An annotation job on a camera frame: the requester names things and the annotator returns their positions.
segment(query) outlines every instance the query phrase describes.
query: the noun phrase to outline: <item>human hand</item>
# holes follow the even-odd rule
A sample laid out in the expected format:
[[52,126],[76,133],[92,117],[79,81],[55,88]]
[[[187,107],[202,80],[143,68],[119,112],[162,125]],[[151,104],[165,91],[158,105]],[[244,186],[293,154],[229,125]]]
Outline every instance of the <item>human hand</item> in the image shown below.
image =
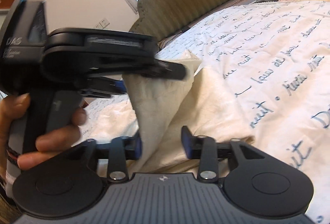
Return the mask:
[[[6,144],[8,141],[10,124],[21,118],[30,105],[28,94],[19,97],[8,96],[0,102],[0,176],[6,177]],[[17,164],[22,170],[28,170],[43,161],[54,157],[58,153],[69,149],[80,139],[78,125],[86,121],[86,112],[78,108],[72,115],[71,124],[58,130],[42,135],[36,140],[38,151],[20,155]]]

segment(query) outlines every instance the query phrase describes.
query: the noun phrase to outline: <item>white bed sheet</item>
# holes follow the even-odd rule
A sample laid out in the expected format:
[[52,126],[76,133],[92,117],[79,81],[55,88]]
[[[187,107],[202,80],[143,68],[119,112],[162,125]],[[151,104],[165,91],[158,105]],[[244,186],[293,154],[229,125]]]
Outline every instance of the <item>white bed sheet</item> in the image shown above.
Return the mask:
[[[330,222],[330,2],[268,2],[230,7],[200,21],[159,52],[186,49],[223,74],[254,146],[296,167],[315,193],[307,215]],[[95,101],[83,128],[88,137],[102,106]]]

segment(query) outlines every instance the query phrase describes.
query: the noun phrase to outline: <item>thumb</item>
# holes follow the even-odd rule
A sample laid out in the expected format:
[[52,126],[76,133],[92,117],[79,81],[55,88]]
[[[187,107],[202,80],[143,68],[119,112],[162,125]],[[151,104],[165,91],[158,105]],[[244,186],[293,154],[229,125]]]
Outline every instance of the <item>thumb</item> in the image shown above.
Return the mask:
[[13,120],[23,117],[30,105],[30,95],[7,96],[0,102],[0,147],[6,145],[10,124]]

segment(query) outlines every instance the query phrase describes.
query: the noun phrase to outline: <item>wall socket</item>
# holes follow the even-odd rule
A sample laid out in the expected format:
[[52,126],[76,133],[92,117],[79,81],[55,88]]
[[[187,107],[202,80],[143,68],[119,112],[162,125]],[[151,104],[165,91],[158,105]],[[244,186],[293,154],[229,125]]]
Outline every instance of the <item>wall socket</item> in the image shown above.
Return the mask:
[[99,21],[98,24],[94,27],[95,29],[105,29],[108,25],[110,25],[110,22],[108,19],[104,18],[103,20]]

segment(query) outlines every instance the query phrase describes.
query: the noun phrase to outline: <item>gray gripper base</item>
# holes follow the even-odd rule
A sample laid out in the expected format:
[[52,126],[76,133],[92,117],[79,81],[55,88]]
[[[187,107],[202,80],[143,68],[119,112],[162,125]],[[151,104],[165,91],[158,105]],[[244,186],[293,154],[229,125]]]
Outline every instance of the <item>gray gripper base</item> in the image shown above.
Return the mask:
[[100,202],[80,215],[61,220],[22,215],[15,224],[313,224],[305,215],[261,219],[231,205],[214,184],[193,174],[136,174],[109,187]]

